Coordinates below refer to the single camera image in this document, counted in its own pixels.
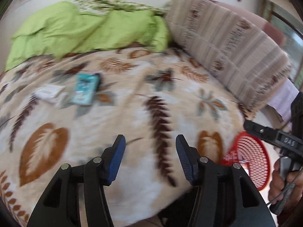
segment bolt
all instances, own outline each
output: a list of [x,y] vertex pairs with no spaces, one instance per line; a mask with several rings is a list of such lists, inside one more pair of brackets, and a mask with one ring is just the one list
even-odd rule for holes
[[62,170],[66,170],[67,168],[69,168],[69,164],[63,164],[63,165],[61,165],[61,169]]
[[100,163],[101,161],[102,161],[102,159],[100,157],[96,157],[93,160],[94,163]]
[[234,163],[232,166],[234,168],[236,168],[236,169],[240,169],[241,168],[241,165],[239,163]]
[[201,161],[202,163],[207,163],[207,162],[208,162],[208,158],[207,158],[207,157],[201,157],[201,158],[200,158],[200,161]]

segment red plastic basket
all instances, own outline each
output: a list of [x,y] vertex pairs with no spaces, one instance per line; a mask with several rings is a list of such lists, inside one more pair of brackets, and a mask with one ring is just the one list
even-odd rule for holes
[[245,131],[235,138],[232,148],[221,164],[230,166],[241,161],[248,161],[249,176],[257,189],[264,189],[270,177],[269,156],[262,141]]

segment purple cloth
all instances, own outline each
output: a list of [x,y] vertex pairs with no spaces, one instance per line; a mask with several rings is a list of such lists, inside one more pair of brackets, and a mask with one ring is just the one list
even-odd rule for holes
[[287,79],[267,104],[273,107],[282,116],[282,119],[287,122],[291,118],[290,105],[298,93],[297,88]]

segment floral blanket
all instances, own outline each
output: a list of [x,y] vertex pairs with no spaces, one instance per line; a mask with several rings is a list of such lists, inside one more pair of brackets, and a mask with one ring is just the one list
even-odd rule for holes
[[[69,102],[79,72],[102,75],[91,106]],[[46,83],[66,86],[61,109],[33,95]],[[190,188],[176,136],[219,162],[243,129],[240,106],[193,58],[173,48],[89,52],[60,62],[33,57],[0,84],[0,197],[26,226],[63,163],[84,164],[123,134],[125,154],[105,189],[114,225],[151,217]],[[81,216],[83,207],[80,198]]]

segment lime green sheet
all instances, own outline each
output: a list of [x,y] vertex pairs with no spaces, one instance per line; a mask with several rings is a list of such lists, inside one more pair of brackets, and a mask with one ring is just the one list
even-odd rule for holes
[[6,70],[32,56],[52,54],[60,59],[68,53],[111,50],[132,42],[161,52],[168,41],[164,19],[152,11],[113,10],[99,15],[80,12],[75,4],[63,1],[39,10],[21,25],[12,37]]

